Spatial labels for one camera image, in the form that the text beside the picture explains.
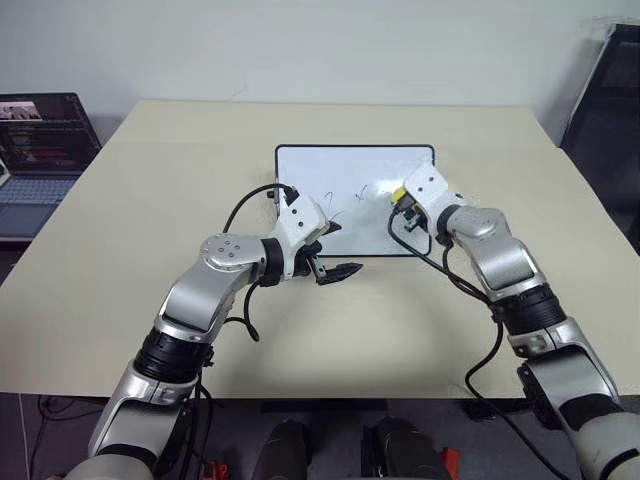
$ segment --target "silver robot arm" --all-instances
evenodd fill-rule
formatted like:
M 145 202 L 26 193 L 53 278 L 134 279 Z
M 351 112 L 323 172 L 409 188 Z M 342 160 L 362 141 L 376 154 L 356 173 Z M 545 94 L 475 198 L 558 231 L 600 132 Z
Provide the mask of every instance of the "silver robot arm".
M 311 272 L 321 285 L 352 275 L 361 265 L 326 270 L 315 255 L 318 238 L 338 228 L 310 197 L 296 192 L 268 238 L 225 233 L 205 240 L 127 365 L 95 427 L 89 459 L 67 478 L 152 478 L 235 294 L 256 281 L 272 286 Z
M 584 476 L 639 479 L 640 416 L 623 411 L 611 376 L 502 212 L 467 205 L 431 163 L 394 197 L 408 212 L 407 228 L 419 224 L 440 243 L 453 240 L 465 250 L 494 320 L 526 359 L 518 369 L 525 395 L 546 427 L 567 434 Z

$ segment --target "power cord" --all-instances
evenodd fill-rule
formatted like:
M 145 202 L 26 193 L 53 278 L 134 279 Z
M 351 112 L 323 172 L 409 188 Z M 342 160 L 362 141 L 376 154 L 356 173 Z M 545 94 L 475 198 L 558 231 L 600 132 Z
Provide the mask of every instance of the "power cord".
M 282 183 L 269 183 L 267 185 L 262 185 L 258 188 L 251 190 L 249 193 L 247 193 L 245 196 L 243 196 L 240 199 L 240 201 L 236 204 L 235 207 L 233 207 L 233 210 L 231 210 L 231 213 L 229 214 L 229 218 L 227 218 L 227 221 L 224 224 L 222 233 L 229 232 L 229 228 L 231 228 L 231 224 L 233 223 L 233 220 L 235 219 L 236 215 L 238 214 L 242 206 L 245 203 L 247 203 L 249 199 L 251 199 L 252 197 L 254 197 L 260 192 L 264 192 L 267 190 L 275 190 L 278 188 L 283 189 L 285 191 L 285 194 L 287 195 L 290 195 L 294 192 L 293 188 L 291 188 L 288 185 L 284 185 Z M 247 293 L 245 294 L 244 308 L 243 308 L 244 317 L 229 317 L 224 321 L 225 324 L 229 322 L 242 323 L 247 328 L 247 332 L 249 332 L 249 336 L 253 339 L 254 342 L 260 341 L 260 334 L 258 333 L 258 330 L 256 330 L 256 328 L 251 324 L 251 317 L 249 316 L 249 304 L 251 302 L 251 296 L 253 295 L 253 292 L 259 286 L 260 286 L 259 281 L 254 282 L 249 287 L 249 289 L 247 290 Z M 195 441 L 196 441 L 196 433 L 197 433 L 197 427 L 198 427 L 199 404 L 200 404 L 201 394 L 204 394 L 204 396 L 207 398 L 208 422 L 207 422 L 207 427 L 205 431 L 202 448 L 200 449 L 200 452 L 197 452 L 195 448 Z M 198 468 L 196 469 L 196 478 L 200 478 L 200 466 L 205 463 L 205 460 L 203 457 L 204 457 L 204 452 L 207 445 L 207 438 L 209 436 L 209 430 L 211 428 L 212 419 L 213 419 L 213 398 L 211 397 L 211 394 L 209 393 L 209 391 L 202 385 L 202 372 L 200 372 L 198 373 L 198 380 L 196 381 L 196 385 L 195 385 L 195 396 L 194 396 L 193 413 L 191 417 L 191 427 L 190 427 L 189 434 L 188 434 L 189 436 L 186 442 L 187 449 L 184 454 L 182 467 L 180 468 L 180 474 L 178 477 L 180 480 L 186 479 L 187 473 L 189 471 L 189 466 L 191 464 L 191 457 L 193 455 L 198 457 Z
M 200 390 L 204 394 L 207 400 L 207 426 L 204 430 L 204 438 L 202 439 L 202 447 L 200 448 L 200 454 L 198 455 L 198 469 L 196 480 L 200 480 L 200 465 L 207 465 L 207 462 L 204 459 L 204 454 L 207 451 L 207 442 L 209 440 L 209 432 L 211 431 L 211 423 L 213 422 L 213 397 L 209 393 L 209 390 L 205 388 L 204 385 L 200 385 Z
M 413 246 L 409 245 L 407 242 L 402 240 L 396 234 L 396 232 L 393 231 L 393 220 L 395 219 L 395 217 L 400 215 L 402 212 L 403 212 L 403 210 L 400 210 L 397 207 L 394 207 L 393 211 L 391 212 L 391 216 L 389 217 L 389 221 L 387 222 L 387 232 L 389 232 L 389 235 L 391 236 L 391 238 L 393 238 L 396 241 L 396 243 L 398 243 L 400 246 L 404 247 L 409 252 L 413 253 L 416 257 L 418 257 L 420 260 L 425 262 L 427 265 L 429 265 L 432 268 L 435 268 L 437 271 L 439 271 L 443 275 L 446 275 L 449 278 L 449 280 L 451 280 L 451 282 L 456 287 L 458 287 L 460 290 L 462 290 L 467 295 L 472 296 L 476 300 L 480 300 L 485 305 L 491 304 L 491 301 L 489 300 L 489 297 L 487 297 L 483 292 L 481 292 L 471 282 L 465 280 L 464 278 L 459 277 L 458 275 L 456 275 L 455 273 L 451 272 L 450 270 L 445 269 L 444 266 L 438 265 L 436 262 L 431 260 L 429 257 L 424 255 L 423 253 L 420 253 L 416 248 L 414 248 Z
M 31 455 L 29 457 L 29 472 L 31 473 L 31 478 L 34 478 L 34 467 L 36 462 L 36 457 L 38 455 L 38 451 L 42 446 L 42 441 L 44 439 L 44 434 L 47 429 L 47 425 L 49 422 L 67 422 L 70 420 L 77 420 L 79 418 L 88 417 L 90 415 L 95 415 L 96 413 L 102 413 L 102 409 L 100 410 L 91 410 L 89 412 L 81 413 L 79 415 L 71 415 L 66 417 L 58 417 L 56 415 L 68 410 L 74 403 L 75 399 L 70 399 L 69 403 L 60 407 L 53 408 L 52 404 L 56 397 L 54 396 L 44 396 L 38 395 L 37 406 L 38 412 L 40 413 L 40 426 L 38 427 L 38 433 L 36 434 L 36 439 L 33 444 L 33 450 L 31 451 Z
M 251 286 L 249 287 L 249 290 L 247 290 L 247 293 L 244 296 L 244 307 L 243 307 L 244 317 L 228 317 L 224 321 L 224 323 L 229 323 L 229 322 L 242 323 L 247 328 L 247 332 L 249 332 L 249 336 L 254 342 L 260 341 L 260 334 L 258 333 L 258 330 L 256 330 L 256 327 L 254 327 L 253 324 L 251 323 L 251 317 L 249 317 L 249 302 L 251 302 L 251 295 L 253 295 L 253 292 L 259 286 L 260 286 L 260 281 L 256 280 L 251 284 Z
M 451 251 L 451 249 L 454 246 L 453 241 L 450 238 L 448 239 L 447 243 L 445 244 L 445 249 L 442 252 L 442 266 L 438 265 L 436 262 L 434 262 L 433 260 L 428 258 L 426 255 L 423 255 L 418 250 L 416 250 L 414 247 L 412 247 L 411 245 L 409 245 L 408 243 L 406 243 L 402 239 L 400 239 L 397 236 L 397 234 L 393 231 L 393 219 L 397 215 L 399 215 L 400 213 L 401 213 L 401 211 L 398 208 L 394 207 L 393 212 L 391 213 L 391 216 L 389 217 L 389 222 L 387 224 L 387 230 L 388 230 L 389 235 L 391 236 L 391 238 L 393 238 L 398 244 L 402 245 L 408 251 L 413 253 L 420 260 L 424 261 L 428 265 L 432 266 L 433 268 L 435 268 L 439 272 L 441 272 L 444 275 L 446 275 L 447 278 L 451 281 L 451 283 L 453 283 L 459 290 L 461 290 L 462 292 L 466 293 L 467 295 L 475 298 L 476 300 L 481 301 L 485 305 L 489 306 L 491 304 L 491 301 L 489 300 L 489 298 L 483 292 L 478 290 L 478 288 L 476 288 L 474 285 L 472 285 L 468 281 L 462 279 L 461 277 L 459 277 L 455 273 L 451 272 L 451 270 L 449 269 L 449 252 Z M 531 453 L 533 453 L 536 456 L 536 458 L 538 460 L 540 460 L 540 462 L 545 467 L 547 467 L 547 469 L 551 473 L 553 473 L 556 477 L 558 477 L 561 480 L 571 480 L 569 477 L 567 477 L 565 474 L 563 474 L 561 471 L 559 471 L 555 466 L 553 466 L 553 464 L 551 464 L 551 462 L 549 462 L 549 460 L 547 460 L 547 458 L 537 449 L 537 447 L 531 442 L 531 440 L 529 440 L 529 438 L 524 434 L 524 432 L 520 429 L 520 427 L 518 427 L 513 422 L 513 420 L 511 420 L 509 417 L 507 417 L 502 412 L 502 410 L 500 410 L 497 407 L 497 405 L 495 405 L 492 401 L 490 401 L 489 399 L 487 399 L 484 396 L 482 396 L 482 394 L 480 392 L 478 392 L 478 390 L 476 390 L 473 387 L 473 385 L 471 384 L 471 377 L 476 372 L 478 372 L 482 367 L 487 365 L 496 356 L 496 354 L 498 353 L 498 350 L 500 350 L 500 346 L 502 345 L 503 337 L 504 337 L 504 326 L 502 325 L 502 323 L 497 323 L 497 334 L 496 334 L 496 340 L 495 340 L 495 342 L 493 344 L 493 347 L 491 348 L 489 353 L 482 360 L 480 360 L 477 364 L 475 364 L 473 367 L 471 367 L 469 369 L 469 371 L 464 376 L 464 383 L 467 386 L 467 388 L 469 389 L 469 391 L 483 405 L 485 405 L 487 408 L 489 408 L 496 416 L 500 417 L 502 420 L 504 420 L 507 423 L 507 425 L 509 425 L 509 427 L 511 427 L 511 429 L 515 432 L 515 434 L 518 435 L 518 437 L 520 437 L 520 440 L 522 440 L 522 442 L 529 448 L 529 450 L 531 450 Z
M 289 185 L 285 185 L 283 183 L 268 183 L 267 185 L 262 185 L 261 187 L 254 188 L 249 193 L 247 193 L 244 197 L 242 197 L 240 201 L 236 204 L 236 206 L 233 207 L 233 210 L 231 210 L 231 213 L 229 214 L 229 218 L 227 219 L 227 222 L 224 224 L 222 233 L 229 232 L 229 228 L 231 228 L 233 219 L 236 217 L 236 215 L 240 211 L 240 208 L 242 208 L 242 206 L 247 202 L 247 200 L 249 200 L 250 198 L 252 198 L 253 196 L 257 195 L 260 192 L 264 192 L 265 190 L 274 190 L 276 188 L 280 188 L 284 190 L 285 195 L 291 195 L 294 192 L 294 189 L 292 187 L 290 187 Z M 249 316 L 249 303 L 251 302 L 251 296 L 253 295 L 253 292 L 259 286 L 260 286 L 260 281 L 259 280 L 255 281 L 249 287 L 249 290 L 247 290 L 247 293 L 245 294 L 244 307 L 243 307 L 244 317 L 229 317 L 224 321 L 224 323 L 229 323 L 229 322 L 242 323 L 246 327 L 247 332 L 249 333 L 249 336 L 254 342 L 260 341 L 260 334 L 258 333 L 258 330 L 256 330 L 256 327 L 254 327 L 253 324 L 251 323 L 251 317 Z
M 520 437 L 520 440 L 522 440 L 523 443 L 529 448 L 529 450 L 531 450 L 531 453 L 533 453 L 536 456 L 536 458 L 540 460 L 540 462 L 542 462 L 542 464 L 545 467 L 547 467 L 547 469 L 551 473 L 553 473 L 556 477 L 560 478 L 561 480 L 571 480 L 564 473 L 562 473 L 555 466 L 553 466 L 549 460 L 547 460 L 547 458 L 540 452 L 540 450 L 538 450 L 538 448 L 531 442 L 531 440 L 529 440 L 529 438 L 525 435 L 525 433 L 522 430 L 520 430 L 520 427 L 518 427 L 513 420 L 507 417 L 504 414 L 504 412 L 502 412 L 502 410 L 500 410 L 495 403 L 483 397 L 482 394 L 478 392 L 474 388 L 474 386 L 471 384 L 471 377 L 478 370 L 480 370 L 487 363 L 489 363 L 493 359 L 493 357 L 495 357 L 496 353 L 498 353 L 498 350 L 500 349 L 500 345 L 502 344 L 502 338 L 504 336 L 504 326 L 502 325 L 502 323 L 497 323 L 497 327 L 498 327 L 498 330 L 496 333 L 496 340 L 493 344 L 493 347 L 491 347 L 491 350 L 489 351 L 489 353 L 482 360 L 480 360 L 478 363 L 476 363 L 473 367 L 469 369 L 469 371 L 464 376 L 464 383 L 469 389 L 469 391 L 473 393 L 473 395 L 478 400 L 480 400 L 480 402 L 483 405 L 489 408 L 496 416 L 500 417 L 502 420 L 507 422 L 507 425 L 509 425 L 511 429 L 515 432 L 515 434 L 518 435 L 518 437 Z
M 200 392 L 202 390 L 202 372 L 198 373 L 198 379 L 194 389 L 193 409 L 191 413 L 191 427 L 189 428 L 189 436 L 187 437 L 187 449 L 184 452 L 184 459 L 182 460 L 182 466 L 180 467 L 179 480 L 186 480 L 187 473 L 189 473 L 189 467 L 191 466 L 191 455 L 195 451 L 196 435 L 198 433 L 198 416 L 199 416 L 199 400 Z
M 227 219 L 227 223 L 224 224 L 222 233 L 227 233 L 229 231 L 229 228 L 231 227 L 231 223 L 233 222 L 233 219 L 238 214 L 238 211 L 240 210 L 240 208 L 242 208 L 242 206 L 245 203 L 247 203 L 247 200 L 249 200 L 251 197 L 257 195 L 260 192 L 264 192 L 265 190 L 275 190 L 276 188 L 281 188 L 282 190 L 284 190 L 285 194 L 290 194 L 293 192 L 293 188 L 283 183 L 268 183 L 266 185 L 262 185 L 261 187 L 251 190 L 249 193 L 247 193 L 244 197 L 240 199 L 240 201 L 236 204 L 235 207 L 233 207 L 233 210 L 231 210 L 231 213 L 229 214 L 229 218 Z

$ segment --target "red object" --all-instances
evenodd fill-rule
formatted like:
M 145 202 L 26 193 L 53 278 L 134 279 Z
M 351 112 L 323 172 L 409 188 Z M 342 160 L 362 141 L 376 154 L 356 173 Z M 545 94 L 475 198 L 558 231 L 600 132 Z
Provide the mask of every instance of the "red object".
M 202 469 L 202 480 L 229 480 L 229 466 L 211 462 Z
M 454 450 L 453 448 L 443 448 L 440 452 L 440 458 L 442 459 L 442 463 L 451 475 L 453 480 L 460 480 L 458 478 L 458 462 L 460 461 L 460 452 Z

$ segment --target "small whiteboard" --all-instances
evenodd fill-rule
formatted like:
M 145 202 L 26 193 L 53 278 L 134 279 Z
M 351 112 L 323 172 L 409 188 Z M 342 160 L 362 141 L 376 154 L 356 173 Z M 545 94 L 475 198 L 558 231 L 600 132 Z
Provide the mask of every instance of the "small whiteboard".
M 280 145 L 276 180 L 310 195 L 342 230 L 323 236 L 322 256 L 410 255 L 387 232 L 391 194 L 425 161 L 430 145 Z M 280 191 L 279 205 L 285 205 Z M 428 254 L 431 238 L 420 228 L 407 232 L 400 218 L 394 231 Z

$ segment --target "beige table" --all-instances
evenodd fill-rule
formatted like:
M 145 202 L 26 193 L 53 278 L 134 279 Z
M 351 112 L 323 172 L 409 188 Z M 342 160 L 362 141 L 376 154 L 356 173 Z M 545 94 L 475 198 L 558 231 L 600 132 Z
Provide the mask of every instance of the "beige table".
M 2 286 L 0 390 L 110 394 L 200 242 L 273 179 L 280 143 L 433 144 L 453 188 L 506 213 L 621 392 L 640 393 L 638 258 L 527 110 L 199 102 L 139 104 Z M 234 231 L 264 235 L 274 218 L 256 199 Z M 214 395 L 467 396 L 495 334 L 487 309 L 415 259 L 364 263 L 341 284 L 257 291 L 262 341 L 223 329 Z M 480 390 L 520 396 L 518 364 L 505 344 Z

